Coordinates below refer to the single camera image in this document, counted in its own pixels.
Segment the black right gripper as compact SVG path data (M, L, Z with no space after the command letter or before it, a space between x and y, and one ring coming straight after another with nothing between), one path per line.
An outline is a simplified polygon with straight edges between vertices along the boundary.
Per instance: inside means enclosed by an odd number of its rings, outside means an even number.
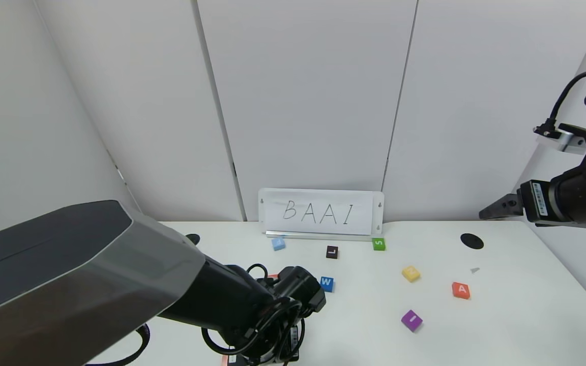
M586 229L586 168L576 167L551 181L529 180L518 194L506 194L478 213L480 220L525 216L538 227Z

